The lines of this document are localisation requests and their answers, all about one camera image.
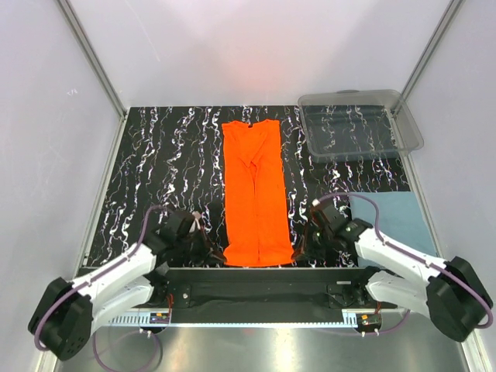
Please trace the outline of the clear plastic bin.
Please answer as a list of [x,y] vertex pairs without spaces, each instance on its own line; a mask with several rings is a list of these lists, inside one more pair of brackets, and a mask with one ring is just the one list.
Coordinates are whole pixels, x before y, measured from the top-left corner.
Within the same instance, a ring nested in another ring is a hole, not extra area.
[[395,90],[338,91],[298,99],[308,152],[318,164],[400,158],[424,146]]

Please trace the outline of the right aluminium corner post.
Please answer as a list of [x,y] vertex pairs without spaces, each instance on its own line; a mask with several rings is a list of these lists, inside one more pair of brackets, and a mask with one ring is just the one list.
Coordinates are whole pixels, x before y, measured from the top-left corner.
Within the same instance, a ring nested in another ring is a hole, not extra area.
[[420,81],[425,69],[428,67],[430,60],[433,58],[435,52],[443,41],[444,36],[449,31],[451,25],[456,19],[458,13],[462,9],[464,0],[450,0],[440,20],[438,21],[429,41],[425,45],[417,63],[415,64],[405,86],[401,91],[401,95],[405,101],[411,96],[415,90],[416,85]]

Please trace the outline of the aluminium corner post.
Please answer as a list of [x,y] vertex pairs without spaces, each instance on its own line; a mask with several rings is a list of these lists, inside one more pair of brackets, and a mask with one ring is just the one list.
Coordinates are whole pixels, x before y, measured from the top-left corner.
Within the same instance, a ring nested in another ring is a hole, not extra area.
[[440,20],[438,21],[429,41],[425,45],[417,63],[415,64],[405,86],[401,91],[401,95],[405,101],[411,96],[415,90],[416,85],[420,81],[425,69],[428,67],[430,60],[433,58],[435,52],[443,41],[444,36],[449,31],[451,25],[456,19],[458,13],[462,9],[464,0],[450,0]]
[[124,118],[127,113],[127,109],[125,108],[116,90],[114,89],[113,84],[109,79],[109,76],[107,75],[101,61],[99,60],[98,55],[95,52],[95,49],[88,37],[88,34],[84,30],[81,20],[78,18],[78,15],[75,12],[71,2],[68,0],[55,0],[54,2],[59,8],[71,32],[73,33],[74,38],[81,48],[82,53],[84,54],[91,69],[93,70],[99,84],[101,85],[117,116],[120,119]]

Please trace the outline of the left aluminium corner post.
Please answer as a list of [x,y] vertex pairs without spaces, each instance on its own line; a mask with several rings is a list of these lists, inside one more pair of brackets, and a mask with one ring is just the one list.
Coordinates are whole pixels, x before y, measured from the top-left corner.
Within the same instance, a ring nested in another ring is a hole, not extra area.
[[91,69],[93,70],[99,84],[101,85],[117,116],[120,119],[124,118],[127,113],[127,109],[125,108],[116,90],[114,89],[113,84],[109,79],[109,76],[107,75],[101,61],[99,60],[98,55],[95,52],[95,49],[88,37],[88,34],[84,30],[81,20],[78,18],[78,15],[75,12],[71,2],[68,0],[55,0],[54,2],[59,8],[71,32],[73,33],[74,38],[81,48],[82,53],[84,54]]

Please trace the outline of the orange t shirt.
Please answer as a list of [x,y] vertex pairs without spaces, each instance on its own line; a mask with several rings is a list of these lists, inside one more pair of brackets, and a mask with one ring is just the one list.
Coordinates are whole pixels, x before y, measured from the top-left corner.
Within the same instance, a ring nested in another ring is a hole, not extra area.
[[273,267],[292,262],[293,248],[281,158],[281,126],[274,119],[222,125],[227,264]]

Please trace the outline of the aluminium frame rail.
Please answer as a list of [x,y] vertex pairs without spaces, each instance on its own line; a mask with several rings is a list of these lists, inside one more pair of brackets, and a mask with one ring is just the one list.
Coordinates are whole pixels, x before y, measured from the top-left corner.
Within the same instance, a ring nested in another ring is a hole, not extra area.
[[[80,297],[87,298],[90,312],[115,308],[121,313],[138,305],[158,305],[166,298],[166,292],[164,284],[151,284],[145,277],[127,284],[73,281],[68,284],[68,290],[58,294],[56,299],[66,304]],[[377,272],[366,280],[327,289],[324,294],[331,305],[338,308],[372,307],[375,302],[387,302],[422,313],[426,317],[436,311],[462,308],[471,297],[470,289],[457,278],[450,281],[446,277],[430,277],[417,290],[413,284],[384,271]]]

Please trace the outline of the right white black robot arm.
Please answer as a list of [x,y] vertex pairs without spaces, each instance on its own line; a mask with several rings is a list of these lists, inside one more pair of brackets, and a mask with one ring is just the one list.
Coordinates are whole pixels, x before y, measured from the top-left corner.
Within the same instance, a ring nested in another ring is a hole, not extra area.
[[373,262],[352,298],[361,307],[387,302],[429,319],[449,339],[463,342],[492,326],[494,302],[473,266],[462,257],[444,260],[381,232],[379,223],[347,219],[328,198],[313,201],[293,260],[324,260],[348,253]]

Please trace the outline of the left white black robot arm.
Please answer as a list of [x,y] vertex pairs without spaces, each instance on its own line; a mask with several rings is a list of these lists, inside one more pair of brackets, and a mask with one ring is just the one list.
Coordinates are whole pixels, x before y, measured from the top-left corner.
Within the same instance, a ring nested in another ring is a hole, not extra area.
[[94,333],[136,306],[171,304],[166,273],[180,260],[196,266],[223,264],[227,259],[205,230],[197,212],[169,212],[166,221],[150,228],[145,214],[139,239],[96,270],[66,281],[51,281],[29,320],[35,347],[59,360],[75,356]]

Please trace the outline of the folded light blue t shirt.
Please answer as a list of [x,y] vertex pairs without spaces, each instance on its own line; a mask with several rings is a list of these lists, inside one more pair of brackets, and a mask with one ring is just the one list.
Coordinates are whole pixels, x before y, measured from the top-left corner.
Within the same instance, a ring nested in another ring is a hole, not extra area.
[[422,253],[436,256],[436,248],[420,205],[411,191],[362,192],[350,198],[351,216],[374,223],[375,209],[358,195],[375,202],[379,209],[379,229],[397,241]]

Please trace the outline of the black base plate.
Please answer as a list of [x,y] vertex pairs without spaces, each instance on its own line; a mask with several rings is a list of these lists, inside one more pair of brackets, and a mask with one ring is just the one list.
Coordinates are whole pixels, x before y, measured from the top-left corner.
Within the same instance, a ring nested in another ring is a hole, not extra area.
[[377,268],[173,268],[145,276],[155,288],[151,305],[167,295],[178,308],[209,301],[312,303],[329,308],[375,308],[365,282]]

